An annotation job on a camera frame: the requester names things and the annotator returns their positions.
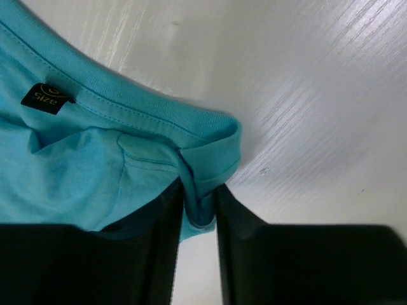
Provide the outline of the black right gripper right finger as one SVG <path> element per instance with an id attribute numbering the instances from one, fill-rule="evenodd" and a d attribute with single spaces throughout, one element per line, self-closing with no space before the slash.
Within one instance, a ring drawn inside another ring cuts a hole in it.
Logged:
<path id="1" fill-rule="evenodd" d="M 215 192 L 225 304 L 405 304 L 406 246 L 377 225 L 269 224 Z"/>

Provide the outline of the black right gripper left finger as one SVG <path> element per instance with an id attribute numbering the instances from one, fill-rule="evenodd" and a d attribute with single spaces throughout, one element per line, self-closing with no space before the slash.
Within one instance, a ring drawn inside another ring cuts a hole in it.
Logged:
<path id="1" fill-rule="evenodd" d="M 101 231 L 61 224 L 1 226 L 2 304 L 169 304 L 183 186 Z"/>

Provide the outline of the cyan t shirt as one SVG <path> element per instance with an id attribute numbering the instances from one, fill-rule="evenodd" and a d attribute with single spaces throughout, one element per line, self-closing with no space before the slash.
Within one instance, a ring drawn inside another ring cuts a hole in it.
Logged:
<path id="1" fill-rule="evenodd" d="M 184 186 L 181 240 L 214 229 L 213 190 L 240 123 L 87 59 L 19 1 L 1 2 L 1 222 L 100 231 Z"/>

